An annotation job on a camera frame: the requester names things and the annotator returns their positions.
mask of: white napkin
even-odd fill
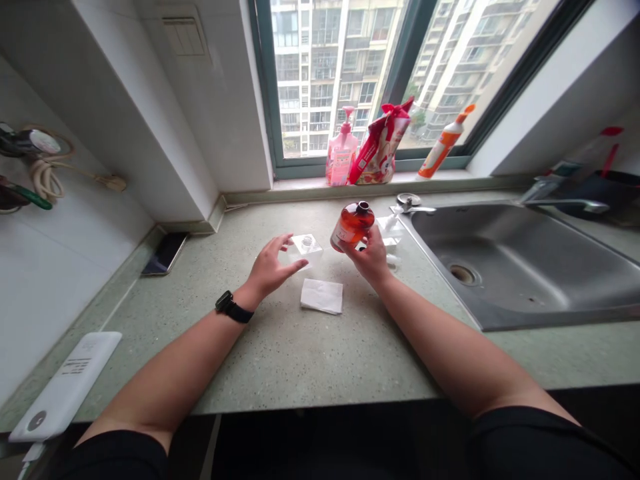
[[[300,303],[306,308],[338,315],[342,313],[342,283],[305,279]]]

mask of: apartment building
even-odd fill
[[[440,0],[407,88],[414,123],[402,147],[434,143],[499,68],[539,0]],[[408,0],[271,0],[283,149],[326,154],[355,107],[362,140],[381,96]]]

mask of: sink drain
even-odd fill
[[[471,270],[462,265],[450,265],[449,271],[451,274],[458,279],[460,282],[465,285],[474,285],[475,284],[475,275]]]

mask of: amber glass bottle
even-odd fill
[[[364,237],[375,220],[373,211],[367,202],[350,203],[340,212],[340,218],[331,234],[331,246],[334,250],[343,253],[338,246],[338,241],[342,240],[352,244],[354,247]]]

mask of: plastic bag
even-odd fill
[[[402,105],[386,103],[382,106],[384,115],[370,124],[360,153],[351,164],[350,183],[387,183],[393,178],[395,151],[411,122],[409,109],[412,104],[413,97],[410,97]]]

